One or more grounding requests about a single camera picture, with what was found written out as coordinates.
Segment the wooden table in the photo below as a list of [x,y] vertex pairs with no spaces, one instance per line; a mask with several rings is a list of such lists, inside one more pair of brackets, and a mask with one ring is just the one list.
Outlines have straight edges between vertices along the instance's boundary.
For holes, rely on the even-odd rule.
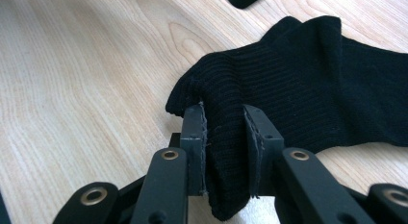
[[[408,52],[408,0],[0,0],[0,188],[13,223],[50,223],[78,188],[124,187],[147,171],[181,119],[165,112],[203,55],[254,41],[277,21],[330,14],[343,33]],[[333,148],[319,158],[346,186],[408,187],[408,149]],[[190,223],[217,223],[191,198]],[[228,223],[274,223],[273,198]]]

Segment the black fabric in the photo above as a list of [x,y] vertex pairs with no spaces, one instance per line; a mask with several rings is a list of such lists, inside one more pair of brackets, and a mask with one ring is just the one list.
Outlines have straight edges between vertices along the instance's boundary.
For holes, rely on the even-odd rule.
[[317,153],[380,141],[408,145],[408,55],[342,37],[339,18],[286,17],[245,47],[206,55],[176,84],[166,110],[203,102],[206,183],[213,215],[248,199],[242,104],[262,109],[286,146]]

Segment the table surface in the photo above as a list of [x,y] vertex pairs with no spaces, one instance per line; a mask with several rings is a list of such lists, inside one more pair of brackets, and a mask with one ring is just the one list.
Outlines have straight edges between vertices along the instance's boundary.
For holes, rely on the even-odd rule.
[[[408,0],[0,0],[0,188],[13,223],[50,223],[78,188],[119,188],[180,132],[176,81],[203,55],[255,42],[277,21],[342,19],[346,37],[408,52]],[[318,154],[344,185],[408,187],[408,148],[369,143]],[[217,223],[207,198],[190,223]],[[273,198],[228,223],[278,222]]]

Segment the black cloth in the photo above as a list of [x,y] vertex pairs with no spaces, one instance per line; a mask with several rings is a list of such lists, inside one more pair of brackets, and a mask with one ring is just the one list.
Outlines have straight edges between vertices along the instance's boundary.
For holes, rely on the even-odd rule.
[[210,205],[227,220],[249,199],[242,104],[262,109],[289,147],[407,146],[407,80],[407,54],[342,37],[339,18],[286,17],[259,42],[203,57],[178,81],[166,110],[183,116],[203,103]]

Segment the ribbed knit fabric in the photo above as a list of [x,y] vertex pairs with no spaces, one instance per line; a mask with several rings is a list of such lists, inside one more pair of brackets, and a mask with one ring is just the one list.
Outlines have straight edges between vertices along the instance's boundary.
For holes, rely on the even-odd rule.
[[339,18],[286,17],[248,46],[209,54],[177,83],[166,110],[203,102],[206,183],[213,215],[227,220],[248,199],[242,104],[262,109],[285,139],[317,153],[382,141],[408,145],[408,55],[342,37]]

